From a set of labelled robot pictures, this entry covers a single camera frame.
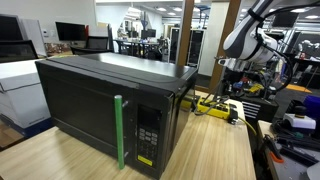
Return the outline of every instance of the cabinet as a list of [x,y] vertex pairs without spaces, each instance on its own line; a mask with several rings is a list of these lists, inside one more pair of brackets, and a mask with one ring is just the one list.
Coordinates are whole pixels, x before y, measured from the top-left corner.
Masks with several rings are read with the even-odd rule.
[[[179,40],[179,28],[172,28],[170,33],[170,49],[169,49],[169,62],[176,63],[178,40]],[[190,42],[188,47],[188,56],[186,65],[192,67],[198,67],[200,63],[200,56],[203,47],[203,37],[205,30],[191,29],[190,30]]]

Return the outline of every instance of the microwave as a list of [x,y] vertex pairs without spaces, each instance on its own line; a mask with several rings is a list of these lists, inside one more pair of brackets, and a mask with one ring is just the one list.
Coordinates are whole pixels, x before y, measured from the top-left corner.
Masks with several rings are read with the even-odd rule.
[[121,95],[124,161],[159,179],[187,123],[197,69],[114,53],[53,58],[36,67],[54,125],[117,158]]

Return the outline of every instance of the floor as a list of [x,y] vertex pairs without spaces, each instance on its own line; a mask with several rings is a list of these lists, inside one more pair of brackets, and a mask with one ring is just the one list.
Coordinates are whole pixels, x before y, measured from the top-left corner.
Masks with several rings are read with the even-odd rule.
[[23,136],[0,120],[0,151],[23,141]]

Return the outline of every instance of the wooden table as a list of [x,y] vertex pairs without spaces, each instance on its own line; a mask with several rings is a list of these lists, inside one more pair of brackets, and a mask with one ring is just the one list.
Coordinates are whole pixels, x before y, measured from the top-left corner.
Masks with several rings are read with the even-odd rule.
[[[237,105],[244,118],[242,104]],[[150,179],[54,127],[0,153],[4,179]],[[161,179],[255,179],[247,127],[189,116]]]

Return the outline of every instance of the green handle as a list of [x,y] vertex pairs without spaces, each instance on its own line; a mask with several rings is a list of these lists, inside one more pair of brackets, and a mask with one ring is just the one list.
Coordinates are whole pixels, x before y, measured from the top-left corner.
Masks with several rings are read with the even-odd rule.
[[123,155],[123,125],[122,125],[122,96],[121,95],[114,96],[114,107],[116,111],[118,164],[119,164],[119,169],[123,169],[124,155]]

